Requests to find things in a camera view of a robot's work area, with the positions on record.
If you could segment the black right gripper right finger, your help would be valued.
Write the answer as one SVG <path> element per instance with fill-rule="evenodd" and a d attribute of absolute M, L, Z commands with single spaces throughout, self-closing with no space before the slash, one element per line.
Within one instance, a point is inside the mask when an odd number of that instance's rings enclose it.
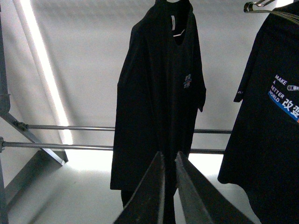
<path fill-rule="evenodd" d="M 250 219 L 230 203 L 204 175 L 178 152 L 179 197 L 188 224 L 249 224 Z"/>

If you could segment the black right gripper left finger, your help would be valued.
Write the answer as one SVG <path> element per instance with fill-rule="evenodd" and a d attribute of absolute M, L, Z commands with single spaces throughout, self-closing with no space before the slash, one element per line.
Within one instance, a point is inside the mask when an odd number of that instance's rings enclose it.
<path fill-rule="evenodd" d="M 165 165 L 157 152 L 115 224 L 162 224 L 164 219 Z"/>

